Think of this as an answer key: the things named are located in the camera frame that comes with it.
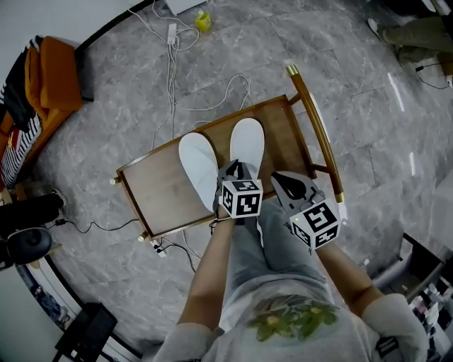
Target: wooden tray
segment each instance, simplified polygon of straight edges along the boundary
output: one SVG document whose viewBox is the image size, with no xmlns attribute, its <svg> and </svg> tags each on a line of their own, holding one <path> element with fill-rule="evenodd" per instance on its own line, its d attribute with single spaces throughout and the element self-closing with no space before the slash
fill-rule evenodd
<svg viewBox="0 0 453 362">
<path fill-rule="evenodd" d="M 263 183 L 264 197 L 271 197 L 274 192 L 270 174 L 274 171 L 293 171 L 315 178 L 315 170 L 330 170 L 328 166 L 311 162 L 291 106 L 300 99 L 296 96 L 288 100 L 286 95 L 282 95 L 218 119 L 194 132 L 201 133 L 210 141 L 219 167 L 222 167 L 229 161 L 230 137 L 236 123 L 248 117 L 258 120 L 265 134 L 265 150 L 258 177 Z M 180 138 L 117 170 L 135 213 L 151 239 L 214 218 L 204 207 L 181 165 L 178 152 Z"/>
</svg>

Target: light blue jeans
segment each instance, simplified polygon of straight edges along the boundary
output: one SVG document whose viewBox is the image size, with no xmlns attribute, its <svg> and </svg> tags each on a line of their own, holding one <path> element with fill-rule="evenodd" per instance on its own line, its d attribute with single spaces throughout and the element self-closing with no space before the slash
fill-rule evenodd
<svg viewBox="0 0 453 362">
<path fill-rule="evenodd" d="M 263 232 L 262 247 L 256 218 L 247 218 L 244 225 L 235 227 L 225 302 L 240 285 L 258 276 L 295 274 L 326 282 L 326 278 L 318 271 L 316 260 L 309 254 L 309 248 L 284 226 L 286 221 L 285 211 L 274 197 L 263 202 L 258 217 Z"/>
</svg>

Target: shirt sleeve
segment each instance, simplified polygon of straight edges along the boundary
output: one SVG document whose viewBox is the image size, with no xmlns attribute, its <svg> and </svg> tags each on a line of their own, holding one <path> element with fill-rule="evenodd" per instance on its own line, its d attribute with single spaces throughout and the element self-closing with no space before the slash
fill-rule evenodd
<svg viewBox="0 0 453 362">
<path fill-rule="evenodd" d="M 401 294 L 376 299 L 365 308 L 362 320 L 381 337 L 395 337 L 405 361 L 426 361 L 428 336 Z"/>
<path fill-rule="evenodd" d="M 183 323 L 167 334 L 153 362 L 200 360 L 210 349 L 216 334 L 204 325 Z"/>
</svg>

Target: orange leather chair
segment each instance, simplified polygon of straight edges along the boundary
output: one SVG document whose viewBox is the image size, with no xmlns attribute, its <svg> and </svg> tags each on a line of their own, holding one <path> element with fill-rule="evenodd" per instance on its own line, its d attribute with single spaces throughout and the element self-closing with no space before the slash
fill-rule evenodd
<svg viewBox="0 0 453 362">
<path fill-rule="evenodd" d="M 25 95 L 42 120 L 42 132 L 27 155 L 27 165 L 65 119 L 82 106 L 74 48 L 53 37 L 44 38 L 39 53 L 31 47 L 25 60 Z M 0 124 L 0 155 L 12 129 L 13 120 L 6 113 Z"/>
</svg>

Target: black pants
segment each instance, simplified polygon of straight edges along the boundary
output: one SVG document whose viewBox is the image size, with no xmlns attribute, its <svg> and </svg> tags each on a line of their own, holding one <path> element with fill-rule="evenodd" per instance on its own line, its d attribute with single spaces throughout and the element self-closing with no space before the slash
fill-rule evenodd
<svg viewBox="0 0 453 362">
<path fill-rule="evenodd" d="M 4 239 L 16 230 L 32 228 L 55 220 L 63 200 L 47 194 L 0 206 L 0 236 Z"/>
</svg>

